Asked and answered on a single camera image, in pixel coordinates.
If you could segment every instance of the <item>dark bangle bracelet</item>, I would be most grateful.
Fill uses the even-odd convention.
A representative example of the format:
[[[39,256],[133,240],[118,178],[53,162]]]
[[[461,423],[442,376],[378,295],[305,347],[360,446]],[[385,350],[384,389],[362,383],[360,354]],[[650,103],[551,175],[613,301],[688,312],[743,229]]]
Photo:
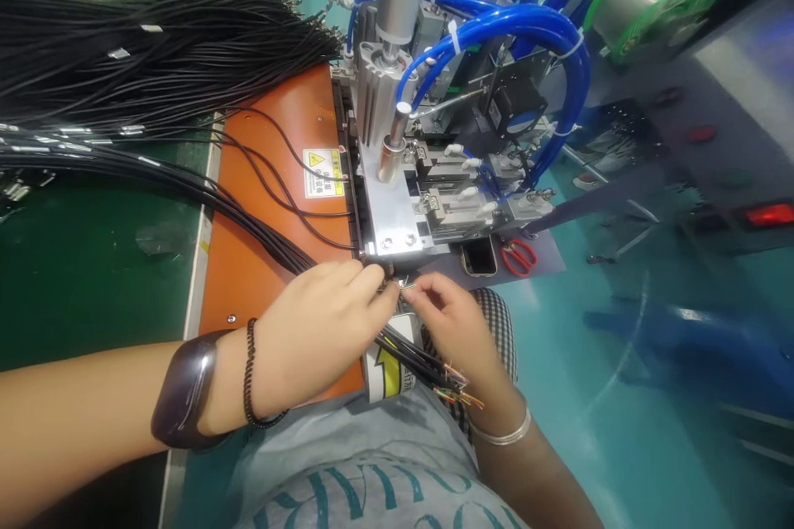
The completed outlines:
[[[259,419],[254,415],[254,406],[251,403],[251,382],[253,380],[254,375],[254,357],[256,356],[256,347],[254,346],[254,325],[256,324],[256,319],[252,318],[248,321],[248,328],[247,328],[247,339],[248,339],[248,359],[246,361],[246,377],[242,384],[242,406],[246,410],[246,420],[248,423],[253,426],[260,428],[261,430],[267,430],[268,428],[272,428],[287,414],[289,409],[279,413],[276,417],[271,420],[266,420],[265,418]]]
[[[198,336],[183,343],[174,353],[151,416],[151,434],[163,444],[171,448],[205,450],[228,436],[204,436],[198,424],[215,371],[215,344],[232,330]]]

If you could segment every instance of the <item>green workbench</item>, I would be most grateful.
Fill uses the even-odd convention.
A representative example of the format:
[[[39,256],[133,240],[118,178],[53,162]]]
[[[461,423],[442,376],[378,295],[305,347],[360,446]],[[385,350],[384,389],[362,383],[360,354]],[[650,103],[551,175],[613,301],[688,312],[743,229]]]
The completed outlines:
[[[202,171],[208,163],[206,145],[146,153]],[[0,221],[0,370],[183,337],[198,206],[88,174],[62,175],[22,206]],[[166,458],[114,470],[34,525],[157,527]]]

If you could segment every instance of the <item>person's hand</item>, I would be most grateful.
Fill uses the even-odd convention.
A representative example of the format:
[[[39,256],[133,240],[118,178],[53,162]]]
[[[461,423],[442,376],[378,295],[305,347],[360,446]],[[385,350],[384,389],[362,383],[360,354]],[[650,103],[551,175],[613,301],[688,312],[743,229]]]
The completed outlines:
[[[440,273],[423,275],[403,291],[424,321],[436,351],[469,381],[466,392],[485,409],[469,407],[469,418],[494,436],[505,436],[524,420],[524,398],[507,374],[488,323],[476,300]]]
[[[317,396],[369,347],[395,314],[399,289],[382,293],[383,269],[358,260],[323,263],[287,285],[255,325],[251,402],[272,416]],[[221,434],[245,423],[246,330],[218,341],[218,366],[199,430]]]
[[[403,297],[414,308],[443,360],[485,390],[509,377],[476,300],[440,273],[423,275]]]

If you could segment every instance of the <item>left hand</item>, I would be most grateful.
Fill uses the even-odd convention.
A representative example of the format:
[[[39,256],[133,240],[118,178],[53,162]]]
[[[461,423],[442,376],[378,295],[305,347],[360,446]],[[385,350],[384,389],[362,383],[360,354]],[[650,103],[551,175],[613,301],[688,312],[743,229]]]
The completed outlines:
[[[333,384],[395,314],[399,289],[382,293],[384,272],[358,260],[320,264],[295,278],[254,326],[251,402],[257,417],[291,409]],[[246,329],[218,341],[199,430],[206,436],[245,425],[242,385]]]

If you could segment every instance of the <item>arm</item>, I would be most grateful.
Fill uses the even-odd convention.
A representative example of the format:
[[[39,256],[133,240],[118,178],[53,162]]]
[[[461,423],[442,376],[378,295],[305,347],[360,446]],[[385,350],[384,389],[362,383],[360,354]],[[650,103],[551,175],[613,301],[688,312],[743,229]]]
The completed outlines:
[[[445,361],[470,381],[467,391],[485,403],[470,407],[469,418],[492,436],[521,426],[526,403],[502,364],[485,318],[474,298],[441,274],[417,279],[405,299],[424,320]],[[603,528],[590,500],[533,419],[529,433],[509,446],[474,436],[482,482],[499,494],[534,529]]]
[[[257,416],[304,403],[361,356],[395,310],[380,296],[383,269],[355,260],[321,264],[296,278],[256,323],[252,402]],[[322,329],[314,314],[329,316]],[[17,526],[122,463],[165,450],[151,415],[180,343],[131,347],[0,374],[0,525]],[[246,332],[218,341],[199,430],[246,424]]]

